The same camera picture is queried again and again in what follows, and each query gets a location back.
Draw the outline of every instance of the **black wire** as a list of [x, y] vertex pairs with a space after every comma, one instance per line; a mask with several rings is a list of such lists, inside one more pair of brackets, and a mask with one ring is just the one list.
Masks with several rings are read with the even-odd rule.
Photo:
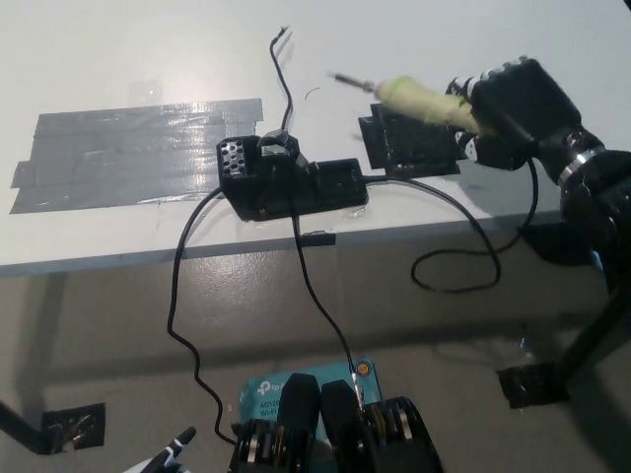
[[[278, 42], [278, 40], [285, 34], [287, 28], [281, 28], [278, 36], [272, 39], [272, 42], [269, 44], [269, 53], [272, 56], [272, 61], [274, 62], [274, 67], [276, 68], [276, 74], [278, 74], [278, 80], [283, 86], [283, 90], [285, 91], [285, 95], [287, 96], [287, 106], [285, 108], [285, 113], [283, 115], [283, 121], [281, 124], [281, 128], [287, 131], [287, 127], [289, 125], [289, 116], [294, 108], [294, 101], [292, 99], [292, 94], [289, 91], [289, 87], [287, 86], [287, 82], [285, 82], [285, 77], [283, 76], [283, 71], [278, 64], [278, 58], [274, 53], [274, 45]], [[296, 250], [298, 251], [298, 258], [300, 259], [300, 266], [303, 271], [303, 278], [305, 279], [305, 286], [307, 286], [307, 290], [309, 291], [309, 295], [312, 297], [315, 306], [319, 309], [319, 311], [324, 315], [326, 321], [333, 327], [335, 333], [337, 334], [339, 341], [342, 343], [342, 347], [344, 348], [344, 353], [346, 354], [346, 359], [348, 361], [348, 369], [351, 373], [355, 372], [355, 366], [353, 365], [353, 357], [351, 356], [351, 350], [348, 347], [348, 343], [346, 342], [346, 337], [340, 330], [335, 320], [330, 316], [330, 314], [326, 311], [322, 303], [317, 298], [317, 294], [314, 291], [314, 287], [312, 286], [312, 282], [309, 278], [309, 272], [307, 271], [307, 263], [305, 262], [305, 254], [303, 253], [303, 244], [301, 242], [300, 235], [300, 218], [296, 209], [294, 207], [294, 201], [292, 196], [292, 188], [287, 189], [287, 198], [289, 202], [289, 213], [292, 219], [292, 227], [294, 229], [294, 242], [296, 243]]]
[[221, 418], [224, 414], [224, 404], [221, 402], [221, 398], [219, 395], [208, 385], [206, 384], [201, 377], [199, 377], [199, 370], [201, 368], [201, 358], [199, 356], [199, 352], [195, 348], [195, 346], [186, 340], [184, 337], [179, 335], [174, 331], [174, 318], [175, 318], [175, 309], [177, 308], [177, 281], [179, 280], [179, 265], [181, 263], [182, 255], [184, 253], [184, 246], [186, 245], [186, 240], [188, 239], [188, 234], [190, 233], [190, 229], [192, 228], [195, 220], [201, 213], [201, 211], [206, 207], [208, 202], [210, 202], [214, 197], [221, 193], [221, 188], [216, 188], [212, 192], [210, 192], [204, 199], [197, 204], [195, 210], [193, 210], [190, 217], [188, 217], [188, 221], [186, 225], [184, 225], [184, 230], [181, 232], [181, 236], [179, 237], [179, 241], [177, 242], [177, 247], [175, 248], [175, 258], [174, 258], [174, 272], [171, 283], [171, 306], [169, 308], [169, 318], [167, 319], [167, 332], [173, 338], [175, 338], [179, 343], [185, 346], [190, 353], [193, 354], [193, 359], [195, 361], [195, 369], [193, 371], [193, 377], [197, 384], [199, 384], [208, 394], [213, 396], [215, 402], [217, 402], [217, 418], [215, 419], [215, 434], [221, 440], [226, 441], [230, 445], [235, 445], [236, 442], [229, 437], [225, 436], [219, 430], [219, 425], [221, 424]]
[[[524, 222], [522, 223], [522, 225], [520, 226], [520, 230], [525, 229], [528, 225], [530, 225], [530, 222], [532, 222], [532, 219], [534, 218], [534, 214], [536, 212], [536, 206], [539, 200], [539, 180], [536, 174], [536, 168], [534, 167], [534, 162], [532, 161], [532, 159], [527, 160], [527, 164], [528, 164], [528, 169], [530, 170], [530, 175], [532, 177], [532, 202], [530, 203], [530, 209], [528, 210], [526, 218]], [[399, 179], [397, 177], [388, 177], [388, 176], [365, 177], [365, 179], [366, 179], [367, 184], [379, 183], [379, 182], [393, 182], [393, 183], [398, 183], [398, 184], [403, 184], [403, 185], [409, 185], [409, 186], [419, 188], [423, 192], [427, 192], [428, 194], [431, 194], [435, 197], [438, 197], [439, 199], [453, 205], [461, 213], [463, 213], [463, 215], [469, 220], [469, 222], [473, 226], [473, 229], [480, 235], [480, 237], [482, 238], [482, 241], [484, 242], [484, 246], [486, 247], [486, 249], [484, 250], [443, 248], [443, 249], [435, 249], [434, 251], [430, 251], [429, 253], [426, 253], [418, 257], [412, 263], [412, 267], [410, 268], [410, 278], [412, 279], [414, 284], [423, 288], [426, 291], [431, 291], [434, 293], [466, 294], [466, 293], [471, 293], [474, 291], [490, 289], [500, 282], [500, 280], [502, 279], [502, 263], [500, 262], [500, 258], [498, 257], [498, 255], [505, 251], [508, 251], [520, 241], [522, 235], [519, 231], [506, 244], [500, 246], [499, 248], [494, 248], [493, 245], [491, 244], [491, 240], [489, 239], [488, 235], [486, 234], [486, 232], [484, 232], [484, 230], [480, 226], [479, 222], [475, 219], [475, 217], [473, 217], [471, 213], [468, 210], [466, 210], [466, 208], [462, 204], [460, 204], [457, 200], [455, 200], [451, 195], [446, 194], [445, 192], [439, 189], [436, 189], [432, 187], [431, 185], [427, 185], [427, 184], [424, 184], [423, 182], [417, 182], [411, 179]], [[476, 286], [469, 286], [465, 288], [457, 288], [457, 289], [438, 289], [418, 279], [418, 277], [416, 276], [416, 269], [418, 265], [422, 263], [423, 261], [426, 261], [430, 258], [433, 258], [441, 254], [463, 254], [467, 256], [490, 256], [491, 260], [493, 261], [493, 265], [495, 266], [495, 276], [493, 280], [489, 283], [480, 284]]]
[[292, 94], [289, 92], [289, 87], [287, 87], [287, 83], [285, 82], [285, 77], [283, 76], [283, 71], [280, 69], [280, 64], [278, 64], [278, 58], [274, 53], [274, 46], [278, 42], [278, 40], [283, 37], [283, 35], [287, 32], [288, 27], [283, 27], [280, 29], [280, 33], [272, 39], [272, 42], [269, 43], [269, 54], [272, 56], [272, 61], [274, 62], [274, 67], [276, 68], [276, 74], [278, 75], [278, 80], [280, 81], [281, 86], [283, 86], [283, 90], [287, 95], [287, 107], [285, 108], [285, 113], [283, 114], [283, 121], [281, 122], [280, 127], [287, 131], [289, 127], [289, 117], [294, 109], [294, 99], [292, 99]]
[[322, 303], [317, 298], [316, 292], [314, 291], [311, 280], [309, 278], [309, 273], [307, 271], [307, 263], [305, 262], [305, 255], [303, 253], [303, 244], [301, 242], [300, 222], [299, 222], [298, 215], [296, 215], [296, 212], [294, 211], [293, 204], [291, 206], [291, 213], [292, 213], [292, 227], [294, 228], [294, 242], [296, 243], [296, 249], [298, 250], [298, 258], [300, 259], [300, 267], [303, 270], [303, 278], [305, 279], [305, 286], [307, 286], [307, 290], [309, 291], [309, 294], [314, 300], [314, 304], [317, 306], [317, 308], [322, 313], [322, 315], [324, 315], [324, 318], [326, 318], [326, 320], [331, 325], [331, 327], [333, 327], [333, 330], [335, 330], [335, 333], [337, 334], [339, 341], [342, 343], [342, 348], [344, 349], [344, 353], [346, 354], [346, 360], [348, 361], [348, 369], [351, 373], [353, 373], [355, 372], [355, 366], [353, 365], [353, 357], [351, 356], [351, 350], [348, 347], [348, 342], [346, 342], [346, 337], [344, 337], [344, 334], [340, 330], [337, 323], [335, 323], [335, 320], [333, 320], [333, 318], [330, 316], [330, 314], [326, 311]]

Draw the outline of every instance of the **metal clamp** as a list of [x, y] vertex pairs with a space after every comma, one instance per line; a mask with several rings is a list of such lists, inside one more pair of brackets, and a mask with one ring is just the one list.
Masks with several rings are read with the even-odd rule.
[[595, 148], [591, 148], [589, 150], [584, 151], [583, 153], [576, 155], [576, 158], [574, 159], [574, 161], [570, 163], [569, 165], [565, 166], [563, 170], [561, 171], [561, 174], [559, 175], [559, 180], [557, 181], [557, 184], [559, 185], [559, 187], [562, 187], [563, 184], [565, 184], [565, 181], [568, 180], [568, 177], [570, 177], [570, 175], [576, 172], [582, 165], [584, 165], [591, 158], [593, 158], [596, 155], [599, 155], [603, 151], [605, 151], [604, 146], [596, 146]]

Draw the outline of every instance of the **blue router label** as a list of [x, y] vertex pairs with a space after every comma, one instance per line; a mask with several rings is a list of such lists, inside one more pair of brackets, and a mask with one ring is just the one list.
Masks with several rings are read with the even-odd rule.
[[[382, 394], [375, 375], [375, 366], [370, 359], [364, 359], [355, 363], [358, 380], [360, 386], [364, 389], [364, 400], [367, 404], [382, 400]], [[317, 379], [319, 387], [323, 384], [344, 379], [351, 387], [353, 383], [350, 373], [348, 372], [348, 364], [336, 363], [333, 365], [325, 365], [321, 367], [309, 368], [306, 370], [298, 370], [312, 374]], [[293, 372], [276, 372], [262, 377], [253, 377], [244, 386], [239, 398], [239, 408], [241, 421], [245, 422], [249, 419], [265, 419], [275, 421], [278, 416], [278, 405], [280, 404], [280, 394]], [[326, 432], [322, 425], [320, 417], [317, 424], [315, 438], [327, 441]]]

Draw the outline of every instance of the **gray duct tape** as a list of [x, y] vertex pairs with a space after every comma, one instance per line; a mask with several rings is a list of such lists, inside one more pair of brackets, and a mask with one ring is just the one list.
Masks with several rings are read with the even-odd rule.
[[76, 135], [138, 129], [193, 129], [218, 123], [262, 121], [260, 99], [203, 101], [173, 105], [47, 113], [39, 116], [35, 136]]
[[11, 213], [199, 199], [219, 185], [216, 144], [261, 119], [259, 99], [41, 115]]

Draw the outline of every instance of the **floor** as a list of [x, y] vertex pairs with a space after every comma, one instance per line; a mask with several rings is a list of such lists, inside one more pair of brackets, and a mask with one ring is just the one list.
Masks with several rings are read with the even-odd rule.
[[[503, 256], [497, 289], [432, 295], [408, 280], [424, 249], [310, 248], [307, 260], [355, 354], [375, 361], [385, 397], [416, 403], [447, 470], [630, 471], [631, 323], [574, 380], [567, 404], [511, 410], [495, 374], [554, 359], [602, 303], [599, 275], [551, 267], [520, 245]], [[426, 276], [444, 285], [490, 277], [475, 259], [432, 262]], [[0, 398], [34, 424], [44, 410], [97, 402], [107, 421], [104, 447], [51, 457], [0, 435], [2, 471], [121, 472], [188, 425], [198, 435], [181, 460], [195, 473], [227, 470], [232, 450], [212, 434], [216, 406], [165, 331], [170, 276], [164, 264], [0, 281]], [[202, 352], [202, 377], [227, 407], [225, 432], [249, 377], [342, 360], [295, 252], [186, 261], [179, 295], [176, 329]]]

